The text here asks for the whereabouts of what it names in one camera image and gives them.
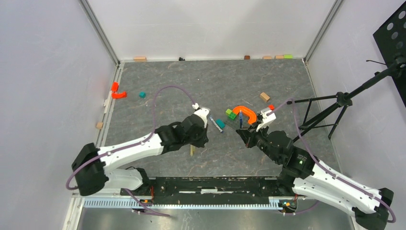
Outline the blue white pen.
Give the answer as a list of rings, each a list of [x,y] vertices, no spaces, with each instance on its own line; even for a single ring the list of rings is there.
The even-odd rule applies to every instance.
[[[215,120],[209,116],[210,121],[214,124],[214,126],[219,130],[220,133],[223,133],[223,129],[215,122]]]

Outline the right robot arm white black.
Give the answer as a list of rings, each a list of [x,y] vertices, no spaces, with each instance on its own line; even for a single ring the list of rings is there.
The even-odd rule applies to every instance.
[[[355,218],[368,230],[383,230],[389,222],[394,197],[388,188],[374,189],[340,174],[317,157],[294,146],[284,131],[267,132],[238,129],[247,148],[258,147],[274,163],[282,166],[277,191],[316,199]]]

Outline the yellow pen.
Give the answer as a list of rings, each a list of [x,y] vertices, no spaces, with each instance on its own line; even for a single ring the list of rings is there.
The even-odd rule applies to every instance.
[[[190,145],[190,156],[193,156],[194,151],[195,151],[195,146]]]

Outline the dark blue pen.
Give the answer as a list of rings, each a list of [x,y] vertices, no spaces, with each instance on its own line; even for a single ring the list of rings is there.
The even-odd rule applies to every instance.
[[[243,113],[241,110],[239,111],[239,128],[243,128]]]

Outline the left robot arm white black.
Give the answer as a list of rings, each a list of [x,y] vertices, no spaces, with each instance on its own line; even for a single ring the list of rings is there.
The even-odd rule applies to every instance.
[[[90,196],[104,188],[134,190],[145,195],[150,181],[143,169],[125,170],[131,162],[178,151],[192,145],[202,148],[208,142],[206,115],[192,114],[182,122],[161,126],[152,134],[113,146],[96,147],[88,143],[82,147],[71,167],[77,182],[74,189],[81,196]]]

